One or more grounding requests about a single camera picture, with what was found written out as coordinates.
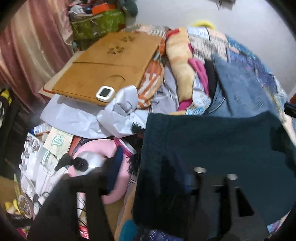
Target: blue jeans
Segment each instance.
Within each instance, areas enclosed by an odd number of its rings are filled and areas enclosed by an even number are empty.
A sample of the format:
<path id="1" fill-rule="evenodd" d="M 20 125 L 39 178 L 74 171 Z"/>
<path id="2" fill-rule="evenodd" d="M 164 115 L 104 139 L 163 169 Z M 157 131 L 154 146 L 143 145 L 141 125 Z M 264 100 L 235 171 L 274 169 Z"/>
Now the blue jeans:
<path id="1" fill-rule="evenodd" d="M 218 83 L 213 103 L 205 115 L 248 118 L 265 111 L 277 116 L 275 105 L 265 94 L 255 73 L 237 63 L 212 55 Z"/>

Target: white hygrometer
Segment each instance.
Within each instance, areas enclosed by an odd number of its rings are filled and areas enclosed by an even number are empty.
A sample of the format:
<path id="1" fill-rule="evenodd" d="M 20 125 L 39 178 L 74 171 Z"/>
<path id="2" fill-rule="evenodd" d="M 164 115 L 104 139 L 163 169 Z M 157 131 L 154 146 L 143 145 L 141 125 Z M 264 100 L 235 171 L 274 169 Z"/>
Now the white hygrometer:
<path id="1" fill-rule="evenodd" d="M 96 98 L 103 102 L 110 102 L 114 94 L 115 94 L 114 88 L 104 85 L 96 93 Z"/>

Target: metal bolt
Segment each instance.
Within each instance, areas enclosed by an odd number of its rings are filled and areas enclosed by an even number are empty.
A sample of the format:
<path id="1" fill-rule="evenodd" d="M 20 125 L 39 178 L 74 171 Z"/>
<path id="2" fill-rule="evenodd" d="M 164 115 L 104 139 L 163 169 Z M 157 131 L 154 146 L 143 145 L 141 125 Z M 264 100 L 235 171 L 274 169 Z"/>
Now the metal bolt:
<path id="1" fill-rule="evenodd" d="M 227 175 L 227 178 L 230 180 L 236 180 L 238 178 L 238 176 L 236 174 L 231 173 L 231 174 Z"/>
<path id="2" fill-rule="evenodd" d="M 196 173 L 206 173 L 207 172 L 207 170 L 205 168 L 203 168 L 203 167 L 195 167 L 194 171 Z"/>

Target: yellow object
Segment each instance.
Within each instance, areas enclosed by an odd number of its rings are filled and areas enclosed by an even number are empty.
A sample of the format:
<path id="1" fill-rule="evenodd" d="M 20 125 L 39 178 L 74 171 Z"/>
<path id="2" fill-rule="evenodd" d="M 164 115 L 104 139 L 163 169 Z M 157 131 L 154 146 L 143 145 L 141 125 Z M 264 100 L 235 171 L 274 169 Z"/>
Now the yellow object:
<path id="1" fill-rule="evenodd" d="M 17 209 L 17 211 L 21 214 L 21 212 L 20 212 L 20 210 L 19 210 L 19 208 L 18 208 L 17 200 L 14 199 L 14 200 L 12 201 L 12 203 L 13 203 L 14 207 Z"/>
<path id="2" fill-rule="evenodd" d="M 4 91 L 1 93 L 0 96 L 2 96 L 2 97 L 4 97 L 5 99 L 7 99 L 9 105 L 11 104 L 12 99 L 11 99 L 11 97 L 10 97 L 9 90 L 7 90 L 7 89 L 4 90 Z"/>
<path id="3" fill-rule="evenodd" d="M 16 200 L 13 200 L 13 204 L 11 202 L 5 202 L 5 209 L 6 212 L 8 212 L 9 214 L 16 214 L 16 212 L 18 211 L 18 214 L 20 214 L 20 211 L 18 209 L 18 206 L 16 205 Z"/>
<path id="4" fill-rule="evenodd" d="M 18 198 L 20 196 L 20 186 L 19 186 L 19 183 L 17 181 L 17 176 L 16 176 L 15 173 L 13 174 L 13 180 L 15 182 L 15 194 L 16 194 L 16 196 Z"/>
<path id="5" fill-rule="evenodd" d="M 210 21 L 207 20 L 201 20 L 201 21 L 197 21 L 194 24 L 192 24 L 193 27 L 207 27 L 207 28 L 211 28 L 212 30 L 215 30 L 215 26 L 214 24 L 212 24 Z"/>

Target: yellow strap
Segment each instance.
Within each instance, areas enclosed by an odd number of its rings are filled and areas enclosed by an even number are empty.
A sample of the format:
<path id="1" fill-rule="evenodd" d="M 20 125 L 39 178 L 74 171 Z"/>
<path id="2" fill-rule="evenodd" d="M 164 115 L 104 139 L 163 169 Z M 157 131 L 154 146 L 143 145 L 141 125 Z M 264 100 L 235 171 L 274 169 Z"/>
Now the yellow strap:
<path id="1" fill-rule="evenodd" d="M 9 91 L 8 91 L 8 90 L 4 90 L 4 91 L 1 93 L 0 96 L 2 96 L 2 97 L 4 97 L 5 99 L 7 99 L 9 105 L 11 104 L 12 99 L 11 99 L 11 97 L 10 97 L 10 94 L 9 94 Z"/>

